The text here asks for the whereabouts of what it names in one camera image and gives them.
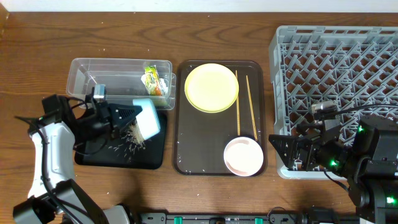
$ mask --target green clip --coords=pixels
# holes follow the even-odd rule
[[[263,219],[262,218],[255,218],[254,219],[254,224],[262,224],[263,223]]]
[[[174,224],[182,224],[182,217],[174,217]]]

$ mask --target yellow plate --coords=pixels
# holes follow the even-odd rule
[[[185,95],[196,109],[217,113],[228,109],[236,100],[239,84],[235,74],[215,63],[200,65],[185,81]]]

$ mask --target brown tray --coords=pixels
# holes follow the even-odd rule
[[[263,166],[253,176],[263,173],[267,168],[264,90],[261,67],[252,61],[189,60],[179,66],[173,151],[175,170],[184,175],[234,176],[225,166],[223,153],[227,143],[238,136],[236,103],[219,113],[205,113],[194,108],[185,96],[188,74],[205,63],[224,65],[233,73],[238,71],[241,136],[254,139],[246,85],[248,76],[258,143],[264,153]]]

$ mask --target white wall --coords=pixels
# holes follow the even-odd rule
[[[398,12],[398,0],[0,0],[0,2],[10,12]]]

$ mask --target white plastic basket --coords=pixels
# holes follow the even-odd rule
[[[310,123],[310,107],[333,100],[339,110],[375,103],[398,104],[398,27],[281,26],[269,46],[274,87],[274,133],[293,135]],[[340,140],[352,144],[363,114],[398,118],[398,110],[376,108],[341,115]],[[285,179],[326,179],[322,169],[283,165]],[[344,179],[328,173],[334,179]]]

